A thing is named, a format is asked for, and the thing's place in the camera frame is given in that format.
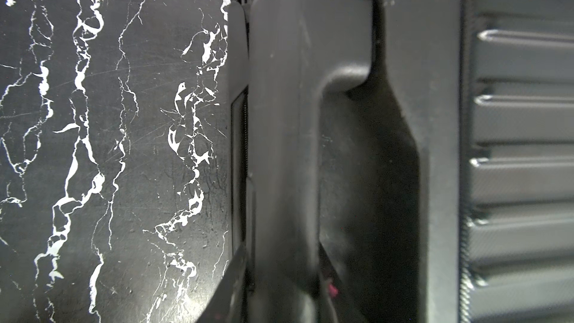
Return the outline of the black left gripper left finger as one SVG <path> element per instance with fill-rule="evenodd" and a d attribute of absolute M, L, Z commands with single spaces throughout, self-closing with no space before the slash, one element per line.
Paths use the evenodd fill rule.
<path fill-rule="evenodd" d="M 197 323 L 245 321 L 247 250 L 241 244 Z"/>

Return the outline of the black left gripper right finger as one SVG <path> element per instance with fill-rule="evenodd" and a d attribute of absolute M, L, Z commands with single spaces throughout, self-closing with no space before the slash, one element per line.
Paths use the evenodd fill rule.
<path fill-rule="evenodd" d="M 365 322 L 322 244 L 318 246 L 319 322 Z"/>

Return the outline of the black hard-shell suitcase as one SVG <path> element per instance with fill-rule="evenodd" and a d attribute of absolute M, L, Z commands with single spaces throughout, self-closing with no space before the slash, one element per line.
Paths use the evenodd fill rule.
<path fill-rule="evenodd" d="M 244 322 L 573 320 L 573 0 L 235 0 Z"/>

